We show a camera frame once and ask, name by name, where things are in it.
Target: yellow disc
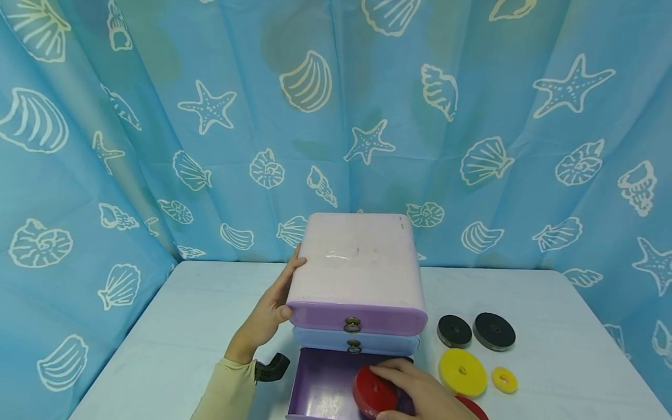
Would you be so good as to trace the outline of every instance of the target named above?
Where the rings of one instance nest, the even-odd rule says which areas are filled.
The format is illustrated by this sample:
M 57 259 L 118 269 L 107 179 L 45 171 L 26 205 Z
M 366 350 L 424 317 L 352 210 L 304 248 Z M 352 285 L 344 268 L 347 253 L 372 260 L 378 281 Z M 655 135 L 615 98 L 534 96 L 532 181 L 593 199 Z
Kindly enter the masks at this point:
M 493 380 L 495 388 L 505 394 L 513 394 L 518 390 L 518 379 L 507 368 L 502 368 L 501 366 L 495 368 L 491 375 L 491 379 Z
M 488 374 L 481 362 L 466 350 L 449 349 L 439 361 L 439 377 L 456 394 L 475 398 L 488 386 Z

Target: hand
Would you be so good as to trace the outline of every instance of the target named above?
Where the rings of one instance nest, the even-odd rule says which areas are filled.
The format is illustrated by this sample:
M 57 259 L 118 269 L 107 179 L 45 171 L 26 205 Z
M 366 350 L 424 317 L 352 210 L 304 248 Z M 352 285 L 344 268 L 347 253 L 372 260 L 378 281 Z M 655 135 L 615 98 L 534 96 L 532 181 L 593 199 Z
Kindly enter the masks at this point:
M 298 257 L 300 250 L 301 244 L 298 244 L 278 279 L 266 290 L 247 320 L 235 333 L 224 355 L 226 359 L 243 365 L 252 362 L 257 348 L 268 343 L 278 331 L 278 326 L 292 316 L 292 310 L 285 303 L 294 270 L 307 261 Z
M 385 411 L 376 420 L 478 420 L 432 375 L 406 359 L 386 360 L 371 366 L 371 372 L 406 391 L 415 406 L 415 417 L 399 411 Z

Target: starfish pattern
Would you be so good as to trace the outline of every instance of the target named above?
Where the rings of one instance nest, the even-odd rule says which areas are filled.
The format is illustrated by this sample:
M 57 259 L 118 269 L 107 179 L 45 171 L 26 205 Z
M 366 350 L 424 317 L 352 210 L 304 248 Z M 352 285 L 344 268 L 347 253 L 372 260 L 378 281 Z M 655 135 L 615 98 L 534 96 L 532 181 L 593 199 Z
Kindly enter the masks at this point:
M 646 239 L 639 237 L 637 241 L 644 258 L 632 263 L 632 267 L 652 275 L 658 286 L 658 296 L 663 297 L 672 284 L 672 251 L 659 253 Z
M 616 70 L 607 69 L 589 75 L 586 73 L 586 56 L 583 53 L 579 54 L 564 80 L 539 79 L 532 83 L 532 87 L 535 89 L 548 92 L 548 100 L 534 112 L 534 117 L 541 118 L 563 105 L 580 114 L 583 112 L 583 101 L 588 92 L 600 86 L 615 74 Z
M 396 146 L 393 144 L 384 142 L 380 136 L 382 131 L 387 127 L 387 120 L 381 120 L 375 127 L 370 131 L 364 131 L 361 128 L 353 127 L 352 134 L 355 136 L 355 144 L 352 145 L 352 148 L 343 157 L 346 162 L 350 162 L 350 159 L 354 158 L 355 155 L 361 155 L 364 160 L 365 165 L 371 163 L 371 156 L 374 153 L 374 150 L 381 152 L 394 152 Z
M 217 123 L 226 128 L 233 128 L 233 123 L 226 116 L 226 109 L 231 106 L 238 95 L 235 92 L 226 92 L 223 95 L 212 96 L 203 82 L 196 81 L 198 101 L 183 101 L 177 107 L 183 111 L 191 111 L 198 114 L 200 124 L 198 134 L 205 135 L 211 125 Z
M 93 144 L 91 145 L 91 148 L 95 150 L 95 154 L 98 155 L 98 159 L 103 162 L 105 169 L 108 170 L 110 175 L 112 175 L 112 170 L 110 169 L 108 161 L 116 157 L 126 156 L 126 152 L 124 151 L 105 149 L 105 145 L 103 144 L 103 133 L 100 131 L 93 133 Z

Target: black disc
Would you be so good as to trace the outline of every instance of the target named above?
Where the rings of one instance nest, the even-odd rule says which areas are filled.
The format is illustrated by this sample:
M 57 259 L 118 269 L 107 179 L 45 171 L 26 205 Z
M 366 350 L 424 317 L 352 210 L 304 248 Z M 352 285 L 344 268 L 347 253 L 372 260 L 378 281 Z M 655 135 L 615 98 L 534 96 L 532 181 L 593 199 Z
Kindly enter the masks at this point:
M 464 319 L 446 315 L 439 320 L 436 333 L 443 344 L 451 348 L 464 349 L 471 343 L 471 328 Z
M 511 324 L 499 315 L 483 312 L 474 321 L 474 336 L 492 351 L 507 351 L 515 343 Z

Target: beige sleeve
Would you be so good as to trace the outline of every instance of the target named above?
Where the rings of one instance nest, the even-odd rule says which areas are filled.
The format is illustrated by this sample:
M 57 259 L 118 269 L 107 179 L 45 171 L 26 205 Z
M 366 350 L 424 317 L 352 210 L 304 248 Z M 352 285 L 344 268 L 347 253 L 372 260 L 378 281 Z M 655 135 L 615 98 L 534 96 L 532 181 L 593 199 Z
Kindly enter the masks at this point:
M 254 398 L 256 363 L 240 365 L 222 358 L 192 420 L 246 420 Z

